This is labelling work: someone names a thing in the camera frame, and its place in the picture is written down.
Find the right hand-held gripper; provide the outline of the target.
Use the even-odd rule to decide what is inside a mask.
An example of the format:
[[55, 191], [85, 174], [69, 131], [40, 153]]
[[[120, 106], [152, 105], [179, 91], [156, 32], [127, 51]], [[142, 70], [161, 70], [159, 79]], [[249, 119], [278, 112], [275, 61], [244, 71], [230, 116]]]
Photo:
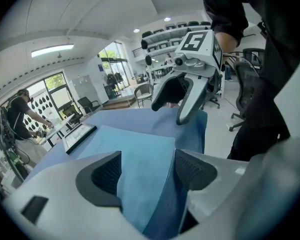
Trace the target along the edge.
[[187, 124], [206, 97], [207, 78], [221, 76], [222, 59], [223, 51], [213, 30], [188, 32], [175, 50], [175, 71], [156, 85], [151, 109], [158, 111], [166, 103], [182, 100], [176, 123]]

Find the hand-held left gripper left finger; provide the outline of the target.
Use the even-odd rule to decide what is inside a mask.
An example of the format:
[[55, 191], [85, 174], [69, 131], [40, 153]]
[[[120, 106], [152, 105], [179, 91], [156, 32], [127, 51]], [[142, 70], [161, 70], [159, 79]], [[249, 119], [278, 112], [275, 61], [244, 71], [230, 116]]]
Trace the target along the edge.
[[3, 202], [33, 240], [147, 240], [123, 216], [117, 197], [121, 152], [50, 166]]

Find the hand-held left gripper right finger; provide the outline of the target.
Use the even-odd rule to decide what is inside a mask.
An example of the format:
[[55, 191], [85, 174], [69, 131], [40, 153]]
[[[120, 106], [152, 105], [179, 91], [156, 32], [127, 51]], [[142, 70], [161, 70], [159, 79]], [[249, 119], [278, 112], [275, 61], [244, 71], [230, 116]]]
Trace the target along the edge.
[[292, 240], [300, 235], [300, 137], [247, 163], [176, 150], [187, 190], [175, 240]]

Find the person's right forearm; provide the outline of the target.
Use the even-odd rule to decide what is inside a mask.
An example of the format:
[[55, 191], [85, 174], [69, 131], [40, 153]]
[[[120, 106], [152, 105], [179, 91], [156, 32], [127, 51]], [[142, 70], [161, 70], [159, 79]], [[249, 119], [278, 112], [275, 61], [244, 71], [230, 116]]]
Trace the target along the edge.
[[224, 54], [234, 52], [239, 45], [239, 41], [228, 33], [215, 32], [215, 37]]

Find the round wicker chair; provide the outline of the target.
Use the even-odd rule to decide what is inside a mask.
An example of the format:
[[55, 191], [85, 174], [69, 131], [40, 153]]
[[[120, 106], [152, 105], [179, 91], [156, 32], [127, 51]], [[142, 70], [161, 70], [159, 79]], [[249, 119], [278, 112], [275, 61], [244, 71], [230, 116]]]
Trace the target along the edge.
[[144, 101], [152, 101], [154, 87], [150, 83], [143, 83], [134, 90], [134, 98], [140, 108], [140, 103], [144, 107]]

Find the blue tablecloth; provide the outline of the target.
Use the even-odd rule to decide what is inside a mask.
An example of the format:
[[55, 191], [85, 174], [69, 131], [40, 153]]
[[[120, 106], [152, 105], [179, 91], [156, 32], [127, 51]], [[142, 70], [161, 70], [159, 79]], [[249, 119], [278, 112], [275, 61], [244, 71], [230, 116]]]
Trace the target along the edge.
[[100, 111], [87, 123], [97, 130], [67, 155], [62, 142], [30, 174], [48, 167], [119, 151], [121, 175], [116, 195], [122, 215], [144, 237], [167, 240], [178, 234], [186, 191], [171, 163], [175, 149], [202, 153], [207, 114], [198, 112], [191, 122], [178, 126], [177, 110], [148, 108]]

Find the white shelf of chairs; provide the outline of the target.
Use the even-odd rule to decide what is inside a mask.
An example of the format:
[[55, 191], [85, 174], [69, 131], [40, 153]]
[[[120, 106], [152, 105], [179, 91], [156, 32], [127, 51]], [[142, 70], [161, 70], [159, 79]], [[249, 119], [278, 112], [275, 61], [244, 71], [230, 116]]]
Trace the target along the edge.
[[140, 42], [141, 49], [150, 57], [173, 53], [188, 32], [208, 30], [210, 27], [211, 23], [208, 21], [168, 24], [165, 29], [143, 33]]

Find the black office chair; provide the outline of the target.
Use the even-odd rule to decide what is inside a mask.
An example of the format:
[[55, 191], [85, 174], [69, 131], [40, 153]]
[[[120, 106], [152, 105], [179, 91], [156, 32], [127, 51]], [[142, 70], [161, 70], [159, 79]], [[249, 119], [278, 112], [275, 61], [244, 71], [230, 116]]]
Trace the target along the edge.
[[264, 54], [265, 50], [261, 48], [245, 48], [243, 51], [229, 56], [233, 61], [233, 69], [239, 83], [239, 94], [236, 98], [236, 107], [239, 113], [233, 113], [230, 118], [237, 117], [242, 120], [242, 122], [230, 126], [230, 132], [241, 127], [246, 120], [246, 110], [259, 82]]

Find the black framed deer picture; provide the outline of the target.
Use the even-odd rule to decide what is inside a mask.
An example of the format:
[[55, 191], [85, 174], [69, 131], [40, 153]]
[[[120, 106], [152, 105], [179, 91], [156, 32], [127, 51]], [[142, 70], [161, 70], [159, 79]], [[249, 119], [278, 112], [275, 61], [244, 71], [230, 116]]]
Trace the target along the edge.
[[96, 125], [80, 123], [62, 139], [65, 153], [70, 155], [81, 143], [97, 130]]

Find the white work table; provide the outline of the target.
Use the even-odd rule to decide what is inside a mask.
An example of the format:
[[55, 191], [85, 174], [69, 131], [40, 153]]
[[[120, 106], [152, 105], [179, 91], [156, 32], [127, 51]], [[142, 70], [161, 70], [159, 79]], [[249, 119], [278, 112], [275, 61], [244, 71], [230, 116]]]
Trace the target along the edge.
[[73, 129], [70, 126], [70, 120], [75, 116], [75, 114], [71, 114], [69, 117], [67, 117], [66, 119], [62, 120], [61, 122], [57, 123], [53, 129], [49, 130], [46, 137], [43, 138], [39, 144], [43, 145], [44, 143], [46, 143], [47, 141], [49, 141], [55, 134], [62, 134], [61, 130], [63, 127], [67, 127], [70, 131]]

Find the person's black buttoned clothing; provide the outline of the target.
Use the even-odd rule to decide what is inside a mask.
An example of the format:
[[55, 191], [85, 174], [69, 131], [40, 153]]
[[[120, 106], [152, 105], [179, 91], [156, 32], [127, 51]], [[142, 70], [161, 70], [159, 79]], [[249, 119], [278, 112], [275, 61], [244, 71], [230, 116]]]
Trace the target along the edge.
[[266, 29], [259, 81], [228, 155], [247, 162], [290, 136], [274, 99], [300, 63], [300, 0], [203, 0], [214, 33], [233, 36], [238, 46], [248, 27], [245, 3], [260, 15]]

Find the black visitor chair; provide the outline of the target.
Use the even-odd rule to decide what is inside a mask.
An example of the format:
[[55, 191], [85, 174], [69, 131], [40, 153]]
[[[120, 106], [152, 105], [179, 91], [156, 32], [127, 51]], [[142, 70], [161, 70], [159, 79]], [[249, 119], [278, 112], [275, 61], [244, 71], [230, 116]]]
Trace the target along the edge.
[[86, 114], [93, 114], [101, 107], [97, 100], [90, 101], [86, 96], [80, 98], [78, 103], [81, 105]]

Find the long ceiling light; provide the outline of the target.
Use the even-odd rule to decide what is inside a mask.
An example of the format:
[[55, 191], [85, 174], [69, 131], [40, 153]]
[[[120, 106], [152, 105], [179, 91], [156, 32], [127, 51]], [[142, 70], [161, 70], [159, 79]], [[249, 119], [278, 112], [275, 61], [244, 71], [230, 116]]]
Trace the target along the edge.
[[35, 58], [41, 55], [54, 53], [54, 52], [61, 52], [61, 51], [67, 51], [72, 50], [74, 47], [74, 44], [62, 44], [62, 45], [55, 45], [55, 46], [49, 46], [41, 49], [37, 49], [31, 52], [31, 58]]

